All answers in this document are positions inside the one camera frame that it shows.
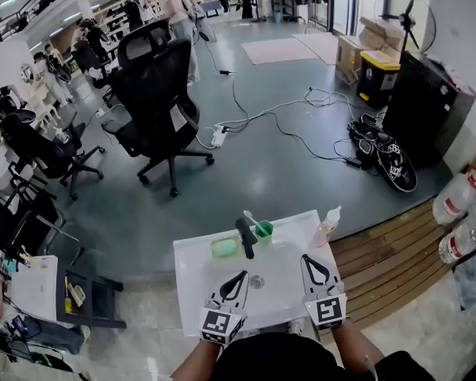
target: black faucet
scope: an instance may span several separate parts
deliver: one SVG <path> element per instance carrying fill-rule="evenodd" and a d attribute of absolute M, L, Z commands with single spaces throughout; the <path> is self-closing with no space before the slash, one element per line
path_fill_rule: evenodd
<path fill-rule="evenodd" d="M 252 260 L 254 258 L 254 250 L 252 249 L 252 245 L 257 243 L 257 237 L 254 236 L 254 233 L 250 230 L 245 217 L 239 218 L 236 221 L 235 226 L 240 232 L 241 242 L 244 245 L 245 256 Z"/>

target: white sink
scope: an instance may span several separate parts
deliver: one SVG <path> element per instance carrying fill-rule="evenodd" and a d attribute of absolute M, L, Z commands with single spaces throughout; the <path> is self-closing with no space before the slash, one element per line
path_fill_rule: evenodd
<path fill-rule="evenodd" d="M 320 220 L 315 210 L 273 221 L 274 242 L 254 245 L 255 256 L 213 259 L 210 243 L 236 235 L 226 233 L 175 241 L 176 283 L 182 327 L 186 336 L 198 335 L 199 311 L 209 290 L 233 272 L 250 275 L 245 311 L 248 319 L 242 330 L 259 329 L 308 316 L 301 303 L 305 295 L 301 277 L 301 256 L 305 253 L 335 262 L 329 244 L 310 249 L 309 241 Z"/>

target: office chair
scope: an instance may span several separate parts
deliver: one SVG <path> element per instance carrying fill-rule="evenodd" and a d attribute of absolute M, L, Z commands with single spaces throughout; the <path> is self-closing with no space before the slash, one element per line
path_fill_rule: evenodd
<path fill-rule="evenodd" d="M 134 33 L 140 37 L 140 30 Z M 134 40 L 126 36 L 122 44 Z M 141 169 L 142 183 L 148 179 L 144 174 L 163 160 L 169 163 L 171 176 L 171 196 L 178 195 L 175 177 L 176 156 L 204 156 L 208 165 L 213 164 L 211 152 L 186 150 L 198 132 L 199 110 L 187 94 L 191 43 L 182 38 L 164 44 L 163 50 L 155 40 L 148 37 L 151 51 L 136 56 L 125 63 L 112 81 L 113 91 L 132 117 L 127 125 L 108 121 L 102 128 L 113 134 L 130 156 L 144 155 L 150 162 Z M 178 115 L 173 120 L 172 114 Z"/>
<path fill-rule="evenodd" d="M 60 183 L 67 185 L 67 180 L 71 178 L 70 195 L 73 200 L 77 200 L 75 193 L 75 183 L 79 172 L 88 171 L 97 174 L 99 179 L 104 178 L 98 169 L 87 167 L 85 162 L 99 151 L 105 152 L 103 147 L 95 147 L 85 154 L 78 154 L 82 147 L 81 136 L 86 126 L 82 123 L 77 126 L 70 126 L 71 139 L 66 144 L 57 144 L 34 130 L 30 125 L 21 123 L 16 114 L 7 116 L 0 123 L 0 130 L 5 137 L 7 145 L 19 156 L 20 160 L 33 164 L 35 161 L 39 169 L 48 179 L 61 178 Z"/>
<path fill-rule="evenodd" d="M 102 72 L 102 79 L 94 79 L 94 87 L 102 89 L 104 86 L 109 84 L 108 75 L 106 72 L 106 65 L 111 62 L 101 62 L 101 60 L 95 55 L 95 52 L 92 50 L 90 44 L 87 41 L 80 41 L 74 46 L 75 51 L 72 51 L 72 57 L 76 61 L 81 69 L 81 72 L 89 71 L 92 67 L 98 69 Z M 111 87 L 107 92 L 102 96 L 102 99 L 108 107 L 111 107 L 110 103 L 114 97 L 114 93 Z"/>
<path fill-rule="evenodd" d="M 117 58 L 120 67 L 127 67 L 134 59 L 154 52 L 163 51 L 171 40 L 169 18 L 154 21 L 132 31 L 120 41 Z"/>

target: cup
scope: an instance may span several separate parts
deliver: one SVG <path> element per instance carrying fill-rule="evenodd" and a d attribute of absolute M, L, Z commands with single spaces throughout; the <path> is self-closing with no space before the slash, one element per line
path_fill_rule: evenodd
<path fill-rule="evenodd" d="M 266 236 L 259 227 L 255 227 L 255 236 L 261 245 L 271 244 L 273 238 L 273 225 L 268 220 L 258 221 L 259 225 L 263 227 L 268 233 Z"/>

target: power strip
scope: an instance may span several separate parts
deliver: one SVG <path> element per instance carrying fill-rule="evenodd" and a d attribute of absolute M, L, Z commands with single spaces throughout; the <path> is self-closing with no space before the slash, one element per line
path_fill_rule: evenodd
<path fill-rule="evenodd" d="M 224 127 L 218 126 L 217 130 L 213 132 L 213 138 L 212 138 L 212 146 L 213 147 L 222 147 L 222 144 L 224 143 L 225 136 L 228 135 L 228 132 L 226 131 L 225 133 L 223 132 Z"/>

